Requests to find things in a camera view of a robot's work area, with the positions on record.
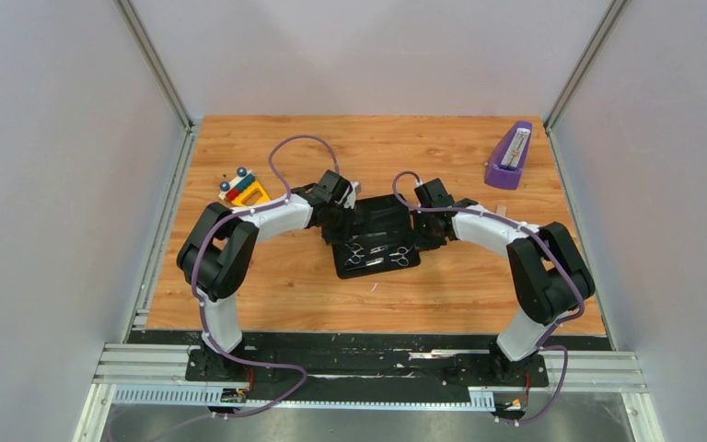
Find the black zip tool case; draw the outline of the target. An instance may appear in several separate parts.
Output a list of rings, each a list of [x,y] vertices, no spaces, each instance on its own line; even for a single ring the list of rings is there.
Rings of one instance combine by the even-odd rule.
[[[366,259],[383,257],[384,263],[361,268],[345,268],[343,265],[350,256],[347,244],[356,242],[362,245],[367,254]],[[412,248],[409,253],[411,265],[399,267],[391,263],[383,254],[371,254],[370,250],[377,246],[388,245],[394,248],[405,246]],[[348,242],[331,247],[336,274],[339,278],[352,279],[376,273],[399,271],[416,267],[421,263],[419,251],[414,246],[413,227],[409,209],[400,203],[393,194],[371,197],[359,200],[354,205],[354,221],[351,228],[351,238]]]

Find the aluminium frame post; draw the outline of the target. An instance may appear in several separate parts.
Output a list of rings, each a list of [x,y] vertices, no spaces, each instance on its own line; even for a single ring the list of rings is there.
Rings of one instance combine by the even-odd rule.
[[[134,2],[131,0],[114,0],[114,4],[118,7],[126,27],[132,34],[175,118],[183,127],[183,130],[186,133],[190,133],[195,126],[194,119],[191,117],[180,97],[180,93],[171,80],[168,70],[162,62],[156,46],[151,41],[149,32]]]
[[[603,45],[620,20],[620,16],[630,3],[630,0],[611,0],[608,2],[608,7],[603,17],[597,24],[558,98],[554,101],[551,110],[543,120],[543,127],[547,134],[554,130],[554,127],[565,113],[571,99],[584,81],[587,71],[592,67]]]

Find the right aluminium frame post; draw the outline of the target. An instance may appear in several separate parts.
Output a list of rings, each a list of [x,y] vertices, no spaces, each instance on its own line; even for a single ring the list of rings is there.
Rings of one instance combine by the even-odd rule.
[[[603,45],[620,20],[620,16],[630,3],[630,0],[611,0],[608,2],[608,7],[603,17],[597,24],[558,98],[554,101],[551,110],[543,120],[543,127],[547,134],[554,130],[554,127],[565,113],[571,99],[584,81],[587,71],[592,67]]]

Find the colourful toy block truck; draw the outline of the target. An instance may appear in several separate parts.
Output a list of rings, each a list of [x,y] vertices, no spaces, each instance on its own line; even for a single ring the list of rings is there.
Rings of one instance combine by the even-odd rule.
[[[235,207],[266,204],[272,198],[252,169],[238,167],[228,180],[219,183],[218,198]]]

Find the silver hair scissors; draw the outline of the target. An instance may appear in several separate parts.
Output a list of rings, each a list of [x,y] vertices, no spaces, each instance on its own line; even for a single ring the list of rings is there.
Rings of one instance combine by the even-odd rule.
[[[365,266],[367,254],[362,245],[356,242],[350,242],[347,244],[347,248],[350,251],[350,256],[344,263],[345,268],[361,268]]]

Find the purple metronome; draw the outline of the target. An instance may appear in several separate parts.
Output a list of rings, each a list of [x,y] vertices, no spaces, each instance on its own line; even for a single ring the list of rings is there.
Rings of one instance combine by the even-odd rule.
[[[484,183],[501,190],[516,190],[530,147],[533,124],[517,121],[498,142],[484,164]]]

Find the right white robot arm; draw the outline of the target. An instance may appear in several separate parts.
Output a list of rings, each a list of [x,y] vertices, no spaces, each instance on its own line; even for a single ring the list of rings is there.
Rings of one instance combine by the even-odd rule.
[[[568,228],[544,226],[498,215],[471,200],[456,201],[439,179],[418,181],[416,231],[440,242],[476,244],[507,259],[518,308],[495,344],[489,371],[501,384],[512,384],[561,324],[585,312],[596,286]]]

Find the left aluminium frame post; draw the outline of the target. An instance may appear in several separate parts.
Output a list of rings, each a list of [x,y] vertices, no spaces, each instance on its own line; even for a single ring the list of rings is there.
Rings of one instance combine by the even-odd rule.
[[[171,80],[168,70],[162,62],[156,46],[151,41],[149,32],[134,2],[131,0],[114,0],[114,4],[118,7],[126,27],[132,34],[175,118],[183,127],[183,130],[186,133],[190,133],[195,126],[194,119],[191,117],[180,97],[180,93]]]

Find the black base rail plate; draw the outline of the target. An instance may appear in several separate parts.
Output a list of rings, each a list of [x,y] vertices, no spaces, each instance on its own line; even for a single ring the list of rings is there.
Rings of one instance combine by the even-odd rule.
[[[493,356],[491,334],[393,334],[248,331],[233,351],[244,366],[218,355],[197,331],[134,331],[129,344],[177,345],[180,379],[242,384],[253,400],[272,400],[301,379],[293,401],[462,402],[470,387],[543,388],[546,355],[522,363]]]

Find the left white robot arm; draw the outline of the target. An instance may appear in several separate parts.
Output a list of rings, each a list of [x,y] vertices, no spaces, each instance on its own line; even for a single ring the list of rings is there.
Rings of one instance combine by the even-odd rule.
[[[360,184],[328,170],[319,182],[294,188],[282,199],[229,209],[209,204],[180,248],[182,270],[200,306],[203,341],[213,349],[209,366],[223,380],[238,378],[245,356],[237,292],[255,247],[270,238],[317,227],[329,245],[352,236],[354,205]]]

